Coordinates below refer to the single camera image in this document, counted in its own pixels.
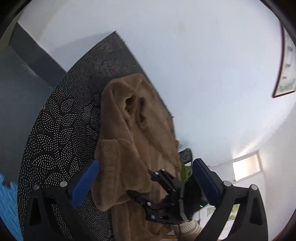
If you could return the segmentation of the right beige knit sleeve forearm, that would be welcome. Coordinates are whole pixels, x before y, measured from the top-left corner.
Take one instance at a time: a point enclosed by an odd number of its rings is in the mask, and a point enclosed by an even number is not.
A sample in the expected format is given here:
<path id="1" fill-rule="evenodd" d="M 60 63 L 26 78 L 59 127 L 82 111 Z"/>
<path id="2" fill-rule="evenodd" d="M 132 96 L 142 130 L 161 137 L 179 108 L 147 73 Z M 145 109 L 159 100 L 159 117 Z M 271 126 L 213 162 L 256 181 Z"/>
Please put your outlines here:
<path id="1" fill-rule="evenodd" d="M 202 227 L 196 220 L 184 222 L 180 224 L 179 240 L 194 241 L 198 235 L 202 232 Z"/>

